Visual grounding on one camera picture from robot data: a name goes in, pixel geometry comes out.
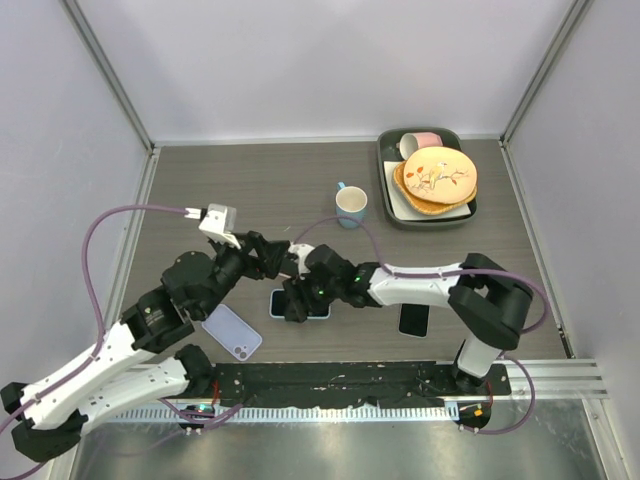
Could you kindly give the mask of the purple phone case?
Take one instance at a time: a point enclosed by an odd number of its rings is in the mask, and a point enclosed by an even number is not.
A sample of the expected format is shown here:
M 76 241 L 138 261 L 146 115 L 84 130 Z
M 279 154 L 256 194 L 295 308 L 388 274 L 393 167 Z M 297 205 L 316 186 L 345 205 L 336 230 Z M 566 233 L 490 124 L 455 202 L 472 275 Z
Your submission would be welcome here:
M 236 360 L 248 360 L 262 345 L 262 336 L 227 305 L 220 304 L 202 328 Z

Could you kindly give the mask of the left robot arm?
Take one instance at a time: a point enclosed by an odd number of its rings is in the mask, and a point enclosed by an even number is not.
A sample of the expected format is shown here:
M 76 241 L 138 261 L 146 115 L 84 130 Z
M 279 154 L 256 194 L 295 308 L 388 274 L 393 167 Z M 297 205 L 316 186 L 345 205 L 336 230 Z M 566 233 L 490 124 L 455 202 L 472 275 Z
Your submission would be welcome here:
M 77 445 L 99 423 L 150 400 L 187 395 L 205 397 L 214 368 L 203 350 L 186 345 L 146 374 L 129 368 L 165 352 L 190 336 L 243 278 L 274 279 L 284 264 L 298 266 L 288 241 L 267 241 L 250 231 L 239 244 L 215 243 L 214 257 L 189 251 L 121 314 L 87 353 L 45 379 L 12 382 L 1 390 L 18 452 L 34 462 L 54 459 Z

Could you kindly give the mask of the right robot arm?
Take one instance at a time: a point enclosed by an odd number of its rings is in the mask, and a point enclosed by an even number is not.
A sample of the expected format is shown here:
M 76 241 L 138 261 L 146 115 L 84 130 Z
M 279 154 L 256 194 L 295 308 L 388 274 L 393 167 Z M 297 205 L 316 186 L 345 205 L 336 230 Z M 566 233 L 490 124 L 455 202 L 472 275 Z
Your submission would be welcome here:
M 457 391 L 483 388 L 493 362 L 514 350 L 524 331 L 533 292 L 488 257 L 472 253 L 458 264 L 404 268 L 358 265 L 326 245 L 294 244 L 280 267 L 286 275 L 284 317 L 302 323 L 334 301 L 354 308 L 417 305 L 452 310 L 468 328 L 451 371 Z

